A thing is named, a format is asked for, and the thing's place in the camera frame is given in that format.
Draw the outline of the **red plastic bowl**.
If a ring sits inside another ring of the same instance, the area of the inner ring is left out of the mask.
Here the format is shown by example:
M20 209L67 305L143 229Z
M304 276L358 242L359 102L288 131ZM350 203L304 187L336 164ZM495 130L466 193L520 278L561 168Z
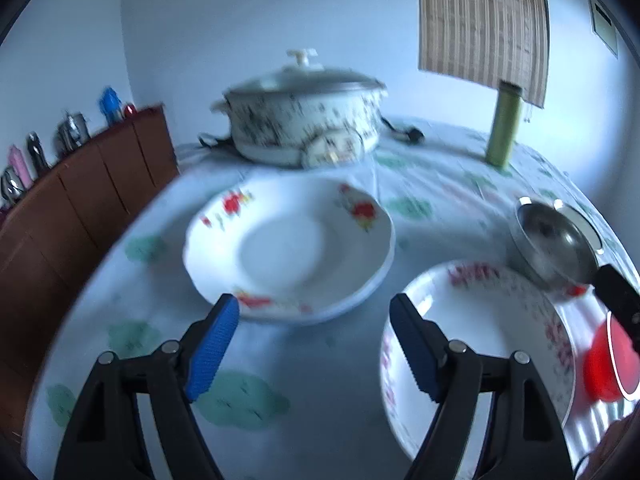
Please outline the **red plastic bowl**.
M594 333L586 353L584 383L593 400L639 400L639 356L611 312Z

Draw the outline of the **white pink-flower plate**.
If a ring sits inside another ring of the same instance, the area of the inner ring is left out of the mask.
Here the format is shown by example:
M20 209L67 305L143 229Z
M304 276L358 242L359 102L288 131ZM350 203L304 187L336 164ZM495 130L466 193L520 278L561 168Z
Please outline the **white pink-flower plate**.
M566 423L576 386L574 344L562 316L534 284L506 266L460 260L433 266L404 293L447 338L479 354L527 353L559 421ZM407 456L415 458L437 405L416 385L390 324L382 337L380 375L390 429Z

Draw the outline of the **stainless steel bowl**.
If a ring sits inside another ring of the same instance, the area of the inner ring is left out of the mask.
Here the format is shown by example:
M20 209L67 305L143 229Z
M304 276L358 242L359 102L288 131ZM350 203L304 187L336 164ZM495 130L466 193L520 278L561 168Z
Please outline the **stainless steel bowl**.
M521 197L509 217L509 264L549 295L585 295L603 255L594 226L562 200Z

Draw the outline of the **green thermos bottle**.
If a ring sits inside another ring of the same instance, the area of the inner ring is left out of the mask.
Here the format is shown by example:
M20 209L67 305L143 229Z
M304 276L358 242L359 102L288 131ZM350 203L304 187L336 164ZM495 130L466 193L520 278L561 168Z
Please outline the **green thermos bottle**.
M523 89L502 80L498 85L498 99L494 120L485 153L485 162L504 169L509 162L521 118Z

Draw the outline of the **white cloud-print tablecloth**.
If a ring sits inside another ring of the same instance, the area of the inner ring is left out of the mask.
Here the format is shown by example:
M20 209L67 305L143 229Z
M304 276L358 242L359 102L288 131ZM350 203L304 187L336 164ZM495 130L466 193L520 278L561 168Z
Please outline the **white cloud-print tablecloth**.
M591 295L548 308L506 272L516 203L562 202L599 233L602 259L638 273L602 214L548 159L520 144L484 161L484 134L423 124L356 166L284 172L210 154L110 250L76 300L32 396L29 468L56 456L96 358L145 356L224 292L242 321L194 415L229 479L399 479L434 405L386 330L408 292L449 337L487 354L527 351L572 411L579 460L632 403L594 402L582 357L604 321Z

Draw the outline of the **brown wooden sideboard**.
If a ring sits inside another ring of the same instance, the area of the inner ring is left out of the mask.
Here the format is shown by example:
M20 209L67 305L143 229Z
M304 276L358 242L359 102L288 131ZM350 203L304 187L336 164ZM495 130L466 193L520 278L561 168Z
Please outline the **brown wooden sideboard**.
M163 107L108 127L39 178L1 222L1 433L27 405L64 316L112 245L178 167Z

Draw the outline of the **white red-flower plate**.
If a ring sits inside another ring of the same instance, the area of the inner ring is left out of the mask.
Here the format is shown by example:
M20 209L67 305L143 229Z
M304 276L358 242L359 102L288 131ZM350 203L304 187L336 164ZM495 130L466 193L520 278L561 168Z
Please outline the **white red-flower plate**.
M306 325L358 307L394 260L390 215L366 191L318 176L255 179L212 198L182 261L208 302L228 292L249 320Z

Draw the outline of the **dark bottle on sideboard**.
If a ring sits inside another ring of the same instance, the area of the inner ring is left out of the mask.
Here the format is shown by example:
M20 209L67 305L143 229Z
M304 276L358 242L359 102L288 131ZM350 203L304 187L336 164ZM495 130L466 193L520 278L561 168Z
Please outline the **dark bottle on sideboard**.
M36 175L38 178L41 178L49 172L50 166L47 162L46 155L44 154L37 133L29 133L26 139L26 146L30 159L32 160L32 166L34 166Z

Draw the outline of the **pink bottle on sideboard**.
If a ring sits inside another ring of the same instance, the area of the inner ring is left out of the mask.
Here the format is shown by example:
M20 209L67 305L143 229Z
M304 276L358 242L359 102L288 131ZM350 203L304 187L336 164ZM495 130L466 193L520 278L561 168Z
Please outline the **pink bottle on sideboard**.
M22 151L15 144L12 144L9 148L8 161L17 177L21 179L23 188L28 190L32 186L32 176L29 173Z

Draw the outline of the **bamboo window blind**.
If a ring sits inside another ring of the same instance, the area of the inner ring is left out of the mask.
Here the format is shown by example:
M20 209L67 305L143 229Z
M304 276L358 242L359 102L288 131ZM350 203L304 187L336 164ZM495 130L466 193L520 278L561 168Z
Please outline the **bamboo window blind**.
M544 107L548 0L419 0L419 68L487 88L500 81Z

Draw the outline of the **steel pot on sideboard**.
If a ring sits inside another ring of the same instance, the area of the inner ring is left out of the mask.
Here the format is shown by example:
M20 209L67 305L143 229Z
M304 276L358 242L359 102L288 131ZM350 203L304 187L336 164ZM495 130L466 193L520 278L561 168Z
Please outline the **steel pot on sideboard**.
M81 113L66 113L58 124L54 136L54 147L58 156L66 156L91 139L86 118Z

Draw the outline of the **small red object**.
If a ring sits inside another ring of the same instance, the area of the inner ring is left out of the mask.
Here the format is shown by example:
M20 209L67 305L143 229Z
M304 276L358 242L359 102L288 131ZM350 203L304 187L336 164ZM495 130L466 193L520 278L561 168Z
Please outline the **small red object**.
M124 116L125 118L131 117L136 113L137 113L137 109L134 107L134 104L126 103L122 107L122 116Z

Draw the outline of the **blue kettle on sideboard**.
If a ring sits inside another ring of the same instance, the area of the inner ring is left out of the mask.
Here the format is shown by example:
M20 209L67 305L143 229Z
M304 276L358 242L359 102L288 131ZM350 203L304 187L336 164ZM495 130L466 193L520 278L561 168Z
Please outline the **blue kettle on sideboard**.
M99 99L99 108L107 125L116 125L122 121L122 101L112 87L106 87Z

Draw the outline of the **white floral electric pot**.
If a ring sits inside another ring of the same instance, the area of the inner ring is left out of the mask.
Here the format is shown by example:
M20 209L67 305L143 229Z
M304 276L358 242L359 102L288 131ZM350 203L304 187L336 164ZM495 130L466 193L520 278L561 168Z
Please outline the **white floral electric pot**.
M359 162L380 140L381 81L311 61L314 49L289 50L293 64L229 88L212 104L227 116L243 157L285 168Z

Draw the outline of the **white wall panel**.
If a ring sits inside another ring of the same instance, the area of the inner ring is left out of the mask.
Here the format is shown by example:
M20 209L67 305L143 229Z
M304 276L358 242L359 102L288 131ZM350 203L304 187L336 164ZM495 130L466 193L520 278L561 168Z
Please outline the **white wall panel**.
M588 0L591 12L593 32L606 45L608 50L618 58L617 29L612 18L605 11L600 0Z

